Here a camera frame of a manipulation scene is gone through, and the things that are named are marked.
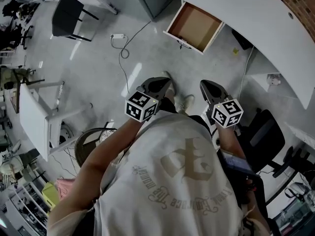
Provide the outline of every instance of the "white table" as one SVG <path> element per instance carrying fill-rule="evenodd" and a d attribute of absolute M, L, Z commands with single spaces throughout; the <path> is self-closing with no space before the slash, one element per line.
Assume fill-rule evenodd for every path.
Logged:
<path fill-rule="evenodd" d="M 50 153 L 66 148 L 78 138 L 78 136 L 72 137 L 59 145 L 61 121 L 92 107 L 89 104 L 73 111 L 54 114 L 53 110 L 47 106 L 39 95 L 37 95 L 38 99 L 35 99 L 30 91 L 30 89 L 54 87 L 63 84 L 63 81 L 30 86 L 21 84 L 20 123 L 30 141 L 46 161 L 48 161 Z"/>
<path fill-rule="evenodd" d="M 307 108 L 315 87 L 315 44 L 281 0 L 184 1 L 219 18 L 251 42 Z"/>

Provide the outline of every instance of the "wooden drawer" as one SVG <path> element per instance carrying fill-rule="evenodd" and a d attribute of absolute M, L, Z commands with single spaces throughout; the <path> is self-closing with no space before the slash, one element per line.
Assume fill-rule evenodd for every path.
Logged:
<path fill-rule="evenodd" d="M 184 2 L 165 34 L 181 44 L 204 54 L 214 41 L 224 22 L 208 12 Z"/>

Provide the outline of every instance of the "power outlet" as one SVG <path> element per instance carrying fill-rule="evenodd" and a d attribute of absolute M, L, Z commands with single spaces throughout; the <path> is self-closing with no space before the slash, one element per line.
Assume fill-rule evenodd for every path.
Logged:
<path fill-rule="evenodd" d="M 125 34 L 111 34 L 110 37 L 112 39 L 115 39 L 115 38 L 124 38 L 125 37 Z"/>

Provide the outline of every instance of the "sneaker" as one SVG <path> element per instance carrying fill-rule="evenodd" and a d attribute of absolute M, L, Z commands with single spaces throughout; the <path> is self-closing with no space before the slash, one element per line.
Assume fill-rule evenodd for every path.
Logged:
<path fill-rule="evenodd" d="M 184 101 L 178 105 L 178 112 L 179 111 L 184 111 L 186 112 L 186 110 L 191 107 L 195 102 L 195 96 L 188 95 L 184 98 Z"/>
<path fill-rule="evenodd" d="M 171 75 L 169 74 L 168 71 L 162 71 L 162 75 L 163 75 L 163 77 L 169 78 L 171 80 L 172 83 L 169 85 L 167 90 L 173 91 L 174 96 L 175 96 L 176 95 L 176 90 L 175 90 L 174 81 L 173 81 Z"/>

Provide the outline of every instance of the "pink cloth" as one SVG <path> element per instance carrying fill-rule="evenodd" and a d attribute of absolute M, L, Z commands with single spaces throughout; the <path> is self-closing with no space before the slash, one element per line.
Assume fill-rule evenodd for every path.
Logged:
<path fill-rule="evenodd" d="M 62 179 L 56 180 L 56 185 L 59 193 L 59 199 L 64 199 L 71 191 L 75 179 Z"/>

